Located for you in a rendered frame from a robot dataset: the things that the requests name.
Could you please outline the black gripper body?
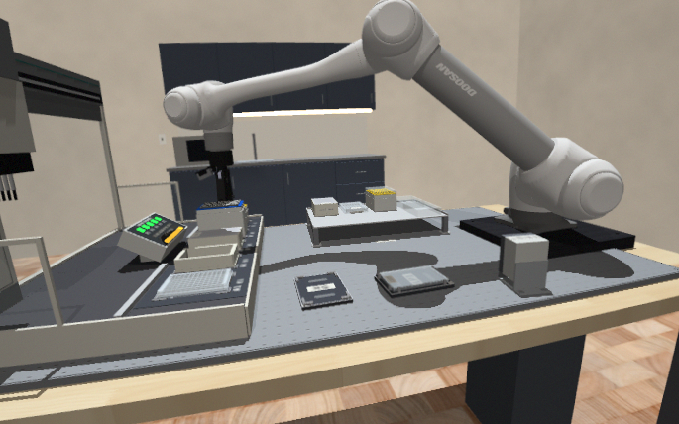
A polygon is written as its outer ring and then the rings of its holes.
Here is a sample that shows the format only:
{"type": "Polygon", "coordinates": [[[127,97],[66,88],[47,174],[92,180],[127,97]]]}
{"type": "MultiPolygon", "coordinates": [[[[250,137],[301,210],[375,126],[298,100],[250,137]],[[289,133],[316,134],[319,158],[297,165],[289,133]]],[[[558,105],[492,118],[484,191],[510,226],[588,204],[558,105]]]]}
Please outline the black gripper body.
{"type": "Polygon", "coordinates": [[[217,172],[224,171],[226,181],[227,166],[233,165],[233,153],[230,151],[216,151],[208,152],[209,164],[211,167],[217,167],[217,172]]]}

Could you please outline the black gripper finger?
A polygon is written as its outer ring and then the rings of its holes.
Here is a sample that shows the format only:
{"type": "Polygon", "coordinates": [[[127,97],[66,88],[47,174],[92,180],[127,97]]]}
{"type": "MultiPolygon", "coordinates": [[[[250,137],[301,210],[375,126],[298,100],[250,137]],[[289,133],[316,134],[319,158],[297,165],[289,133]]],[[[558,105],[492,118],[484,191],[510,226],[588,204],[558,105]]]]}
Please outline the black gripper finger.
{"type": "Polygon", "coordinates": [[[228,169],[228,171],[229,171],[229,177],[228,177],[228,185],[227,185],[227,201],[232,201],[233,198],[235,198],[235,196],[233,195],[233,192],[231,192],[232,186],[231,186],[231,182],[230,182],[230,170],[228,169]]]}
{"type": "Polygon", "coordinates": [[[221,172],[221,171],[215,172],[216,186],[217,186],[217,202],[227,201],[227,185],[228,185],[229,172],[226,172],[226,181],[225,181],[224,172],[221,172]],[[225,188],[226,188],[226,190],[225,190],[225,188]]]}

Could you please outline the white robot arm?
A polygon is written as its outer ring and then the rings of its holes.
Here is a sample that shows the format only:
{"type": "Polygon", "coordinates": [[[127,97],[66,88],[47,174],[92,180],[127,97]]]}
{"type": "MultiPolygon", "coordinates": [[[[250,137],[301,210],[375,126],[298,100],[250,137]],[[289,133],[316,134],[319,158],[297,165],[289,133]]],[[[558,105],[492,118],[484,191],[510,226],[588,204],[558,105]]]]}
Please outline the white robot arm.
{"type": "Polygon", "coordinates": [[[509,207],[495,222],[540,234],[577,228],[577,222],[562,216],[592,220],[618,206],[624,185],[610,163],[567,138],[549,138],[438,45],[438,34],[414,3],[381,0],[368,14],[362,39],[317,63],[228,84],[205,81],[171,90],[163,102],[168,119],[187,130],[203,130],[207,151],[230,151],[232,106],[387,70],[413,79],[511,160],[509,207]]]}

